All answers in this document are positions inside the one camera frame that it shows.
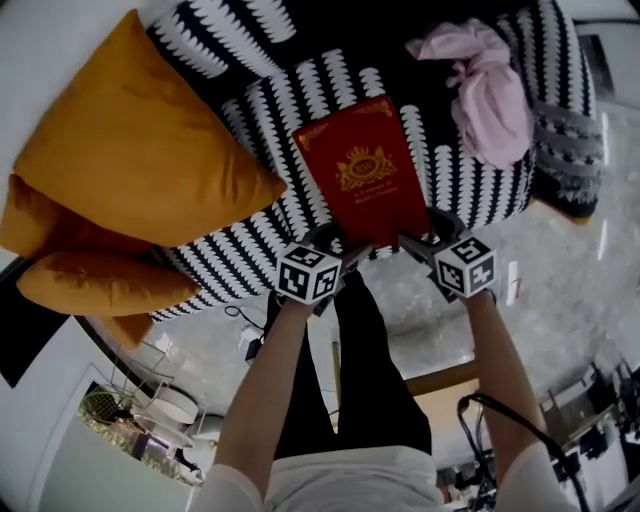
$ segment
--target marble floor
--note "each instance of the marble floor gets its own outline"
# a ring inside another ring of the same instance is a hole
[[[623,327],[633,315],[634,301],[637,305],[640,276],[640,118],[618,112],[605,123],[610,165],[597,213],[587,226],[571,224],[534,203],[517,217],[475,232],[498,251],[500,310],[540,394],[598,351],[607,361],[619,357],[616,337],[633,345],[628,338],[637,332]],[[507,306],[512,262],[517,262],[520,296]],[[392,356],[405,378],[472,359],[462,306],[446,304],[424,267],[398,254],[367,263],[361,272],[386,320]],[[236,305],[257,324],[264,323],[266,297]],[[174,376],[176,386],[207,411],[224,413],[248,368],[248,340],[242,339],[247,325],[221,307],[158,324],[147,341],[166,352],[158,368]],[[337,339],[331,308],[310,321],[312,353],[330,411],[337,408],[331,356],[331,342]],[[133,357],[150,365],[159,355],[142,346]],[[462,442],[460,435],[448,444]]]

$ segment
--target white shirt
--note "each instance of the white shirt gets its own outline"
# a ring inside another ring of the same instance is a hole
[[[436,512],[444,509],[436,468],[404,446],[364,448],[281,459],[273,464],[265,503],[242,473],[215,465],[190,512]],[[497,512],[576,512],[558,483],[547,450],[535,443],[513,462]]]

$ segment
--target black and white patterned blanket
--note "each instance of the black and white patterned blanket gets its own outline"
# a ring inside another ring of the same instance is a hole
[[[358,32],[319,42],[313,12],[306,3],[303,12],[295,0],[187,0],[152,25],[148,33],[163,56],[289,186],[278,203],[243,222],[181,247],[155,248],[160,263],[191,276],[203,290],[153,318],[193,313],[273,286],[279,252],[331,218],[291,133],[366,98],[391,97],[425,200],[456,212],[470,228],[517,214],[532,195],[569,216],[590,215],[602,159],[590,72],[573,24],[555,1],[529,3],[484,20],[512,48],[537,120],[534,147],[506,171],[481,164],[463,147],[450,115],[457,92],[445,85],[450,63],[415,61],[392,38],[388,46],[378,40],[374,49],[358,44]],[[381,249],[374,257],[396,251]]]

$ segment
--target pink cloth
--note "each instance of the pink cloth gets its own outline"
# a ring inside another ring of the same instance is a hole
[[[509,47],[492,28],[477,19],[443,23],[406,48],[418,60],[456,60],[458,74],[447,81],[450,88],[460,84],[451,114],[476,158],[502,170],[522,159],[531,147],[533,116],[509,66]]]

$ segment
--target black pants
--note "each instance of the black pants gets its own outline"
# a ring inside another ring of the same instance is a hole
[[[342,404],[331,426],[305,331],[289,410],[275,459],[351,448],[409,446],[431,454],[429,420],[391,361],[378,306],[359,273],[335,298],[340,324]],[[280,307],[269,299],[265,332]]]

